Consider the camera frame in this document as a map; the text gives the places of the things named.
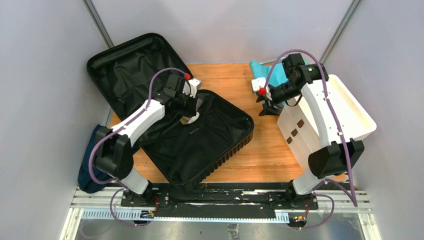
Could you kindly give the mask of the white egg-shaped bottle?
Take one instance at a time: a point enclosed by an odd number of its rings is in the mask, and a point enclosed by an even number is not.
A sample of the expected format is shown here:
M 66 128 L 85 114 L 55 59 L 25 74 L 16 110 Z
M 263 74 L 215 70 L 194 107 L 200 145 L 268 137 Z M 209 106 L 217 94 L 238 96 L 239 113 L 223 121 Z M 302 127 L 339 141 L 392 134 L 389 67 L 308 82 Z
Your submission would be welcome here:
M 179 121 L 182 125 L 190 125 L 190 124 L 194 123 L 199 118 L 199 116 L 200 116 L 200 113 L 196 112 L 196 114 L 194 116 L 191 116 L 191 117 L 182 116 Z

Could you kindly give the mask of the teal garment with logo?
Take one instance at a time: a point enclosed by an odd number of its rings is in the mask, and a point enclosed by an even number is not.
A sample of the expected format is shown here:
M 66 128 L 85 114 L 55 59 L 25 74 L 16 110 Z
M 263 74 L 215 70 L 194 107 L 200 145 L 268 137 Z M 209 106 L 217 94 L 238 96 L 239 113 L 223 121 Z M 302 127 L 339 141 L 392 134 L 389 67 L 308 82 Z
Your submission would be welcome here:
M 263 65 L 254 60 L 249 63 L 249 67 L 254 79 L 266 78 L 272 68 L 271 65 Z M 279 61 L 274 67 L 268 83 L 273 87 L 277 87 L 283 83 L 286 83 L 287 81 L 288 78 L 286 77 L 282 61 Z

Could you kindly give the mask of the white three-drawer storage unit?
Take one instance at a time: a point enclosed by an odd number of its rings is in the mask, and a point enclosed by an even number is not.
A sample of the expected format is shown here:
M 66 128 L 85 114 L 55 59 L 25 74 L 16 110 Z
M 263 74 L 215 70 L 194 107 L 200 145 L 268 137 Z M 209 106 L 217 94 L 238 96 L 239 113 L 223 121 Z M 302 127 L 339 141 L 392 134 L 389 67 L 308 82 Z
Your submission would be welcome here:
M 334 74 L 326 82 L 328 96 L 340 122 L 345 139 L 363 140 L 376 130 L 377 124 L 356 100 L 344 83 Z M 294 105 L 299 98 L 288 100 L 277 125 L 284 140 L 301 168 L 308 167 L 308 157 L 322 148 L 320 134 L 311 108 L 305 98 Z

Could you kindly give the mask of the black ribbed hard-shell suitcase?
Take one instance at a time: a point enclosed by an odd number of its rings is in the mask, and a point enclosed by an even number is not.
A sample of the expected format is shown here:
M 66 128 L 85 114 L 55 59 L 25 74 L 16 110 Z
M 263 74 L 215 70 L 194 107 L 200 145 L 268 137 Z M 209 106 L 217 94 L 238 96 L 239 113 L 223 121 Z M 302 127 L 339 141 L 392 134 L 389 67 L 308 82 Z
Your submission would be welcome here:
M 159 93 L 170 75 L 190 70 L 168 41 L 147 33 L 91 57 L 86 70 L 120 120 Z M 181 115 L 167 112 L 137 141 L 175 187 L 192 190 L 247 145 L 252 117 L 217 93 L 200 89 L 199 119 L 187 125 Z

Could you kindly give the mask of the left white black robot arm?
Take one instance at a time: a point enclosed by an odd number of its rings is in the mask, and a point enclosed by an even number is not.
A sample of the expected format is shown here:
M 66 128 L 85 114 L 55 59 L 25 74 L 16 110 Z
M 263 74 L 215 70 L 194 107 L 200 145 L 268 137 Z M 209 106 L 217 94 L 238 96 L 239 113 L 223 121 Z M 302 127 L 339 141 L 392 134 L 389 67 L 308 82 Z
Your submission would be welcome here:
M 95 145 L 90 153 L 88 169 L 91 178 L 99 183 L 94 169 L 107 174 L 120 184 L 124 191 L 131 192 L 140 206 L 149 206 L 153 201 L 152 183 L 134 167 L 133 146 L 138 139 L 156 122 L 162 120 L 166 112 L 176 111 L 188 118 L 197 118 L 197 91 L 202 82 L 188 73 L 182 76 L 171 74 L 164 87 L 153 93 L 153 85 L 158 74 L 149 83 L 145 102 L 121 123 L 112 128 L 102 126 L 95 136 Z

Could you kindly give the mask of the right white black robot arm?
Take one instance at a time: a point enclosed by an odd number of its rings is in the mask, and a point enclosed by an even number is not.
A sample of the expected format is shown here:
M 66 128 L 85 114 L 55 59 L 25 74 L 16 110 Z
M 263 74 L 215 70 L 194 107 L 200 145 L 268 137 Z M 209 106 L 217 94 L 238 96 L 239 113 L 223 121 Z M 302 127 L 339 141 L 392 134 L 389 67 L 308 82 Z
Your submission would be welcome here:
M 328 89 L 330 76 L 324 65 L 311 53 L 302 49 L 283 52 L 272 64 L 274 69 L 281 61 L 287 82 L 270 86 L 272 73 L 266 78 L 256 78 L 251 82 L 256 102 L 262 103 L 259 116 L 276 116 L 281 103 L 298 96 L 310 107 L 317 126 L 320 148 L 308 156 L 308 166 L 301 176 L 291 180 L 286 190 L 285 201 L 292 209 L 303 205 L 321 185 L 333 181 L 334 176 L 346 173 L 349 189 L 340 187 L 358 205 L 353 180 L 353 167 L 365 150 L 362 140 L 355 140 L 343 129 L 330 98 Z

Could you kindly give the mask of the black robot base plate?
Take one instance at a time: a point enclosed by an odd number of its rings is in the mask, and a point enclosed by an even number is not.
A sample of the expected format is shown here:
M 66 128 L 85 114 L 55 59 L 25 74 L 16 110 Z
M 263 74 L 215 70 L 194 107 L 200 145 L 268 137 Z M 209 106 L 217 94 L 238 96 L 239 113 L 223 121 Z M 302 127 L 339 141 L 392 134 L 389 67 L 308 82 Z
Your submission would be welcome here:
M 153 183 L 147 196 L 125 192 L 120 204 L 153 208 L 156 219 L 271 220 L 279 210 L 301 214 L 318 210 L 316 196 L 297 197 L 291 186 L 289 182 L 205 182 L 185 189 L 170 183 Z

